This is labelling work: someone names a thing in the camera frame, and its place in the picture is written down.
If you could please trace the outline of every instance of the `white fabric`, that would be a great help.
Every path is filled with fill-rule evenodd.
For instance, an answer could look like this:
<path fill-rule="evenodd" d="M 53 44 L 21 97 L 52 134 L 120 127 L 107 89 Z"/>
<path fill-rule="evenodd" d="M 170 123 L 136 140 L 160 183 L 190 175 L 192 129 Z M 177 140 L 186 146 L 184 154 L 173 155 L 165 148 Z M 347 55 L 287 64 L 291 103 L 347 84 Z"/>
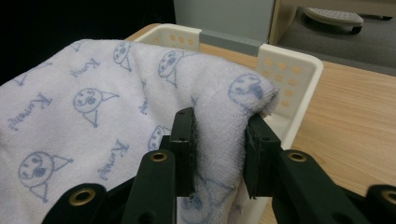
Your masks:
<path fill-rule="evenodd" d="M 178 223 L 236 222 L 246 198 L 237 196 L 245 127 L 254 113 L 269 115 L 276 99 L 273 83 L 215 56 L 75 42 L 0 87 L 0 222 L 41 223 L 70 188 L 112 189 L 135 176 L 175 113 L 190 106 L 197 192 L 179 199 Z"/>

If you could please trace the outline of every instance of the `floor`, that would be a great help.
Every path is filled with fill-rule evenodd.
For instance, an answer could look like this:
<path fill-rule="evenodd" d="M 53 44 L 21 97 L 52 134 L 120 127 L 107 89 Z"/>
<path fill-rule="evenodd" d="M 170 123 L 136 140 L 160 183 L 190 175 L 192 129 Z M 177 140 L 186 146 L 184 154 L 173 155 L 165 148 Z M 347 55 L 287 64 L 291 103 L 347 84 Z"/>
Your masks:
<path fill-rule="evenodd" d="M 323 61 L 340 63 L 396 77 L 396 18 L 361 15 L 361 32 L 352 27 L 332 26 L 318 21 L 305 22 L 302 8 L 278 42 L 285 49 L 308 53 Z"/>

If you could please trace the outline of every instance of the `perforated basket side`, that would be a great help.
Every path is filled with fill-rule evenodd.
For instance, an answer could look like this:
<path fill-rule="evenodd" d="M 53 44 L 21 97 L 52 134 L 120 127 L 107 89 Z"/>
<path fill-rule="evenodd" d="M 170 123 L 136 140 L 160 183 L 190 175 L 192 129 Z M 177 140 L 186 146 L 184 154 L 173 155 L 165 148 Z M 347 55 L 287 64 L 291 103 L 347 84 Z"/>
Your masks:
<path fill-rule="evenodd" d="M 174 24 L 161 24 L 141 35 L 135 41 L 144 44 L 199 52 L 199 34 L 201 32 L 202 30 L 200 29 Z"/>
<path fill-rule="evenodd" d="M 260 47 L 256 71 L 279 87 L 279 104 L 265 120 L 285 149 L 291 147 L 322 70 L 323 63 L 311 55 L 266 44 Z"/>

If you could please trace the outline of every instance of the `wooden table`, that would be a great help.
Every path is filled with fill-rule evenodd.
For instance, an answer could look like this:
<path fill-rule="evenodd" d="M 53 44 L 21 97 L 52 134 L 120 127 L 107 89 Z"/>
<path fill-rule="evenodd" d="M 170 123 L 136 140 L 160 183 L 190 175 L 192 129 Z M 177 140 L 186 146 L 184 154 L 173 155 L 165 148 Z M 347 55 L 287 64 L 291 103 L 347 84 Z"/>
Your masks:
<path fill-rule="evenodd" d="M 248 67 L 257 62 L 254 57 L 208 45 L 201 45 L 201 52 Z M 323 64 L 292 148 L 313 156 L 336 184 L 360 195 L 374 184 L 396 186 L 396 77 Z M 271 206 L 264 210 L 261 223 L 276 223 Z"/>

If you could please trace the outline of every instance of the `white towel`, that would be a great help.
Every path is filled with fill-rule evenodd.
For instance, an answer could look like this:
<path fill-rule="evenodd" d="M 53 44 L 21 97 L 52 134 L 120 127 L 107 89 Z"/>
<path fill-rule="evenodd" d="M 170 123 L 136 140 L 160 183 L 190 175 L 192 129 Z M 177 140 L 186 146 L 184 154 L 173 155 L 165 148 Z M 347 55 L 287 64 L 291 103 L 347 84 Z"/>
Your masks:
<path fill-rule="evenodd" d="M 219 57 L 75 42 L 0 87 L 0 222 L 41 223 L 74 186 L 109 190 L 135 176 L 142 156 L 171 132 L 175 113 L 190 106 L 196 193 L 178 200 L 178 223 L 236 222 L 247 121 L 270 115 L 276 102 L 272 82 Z"/>

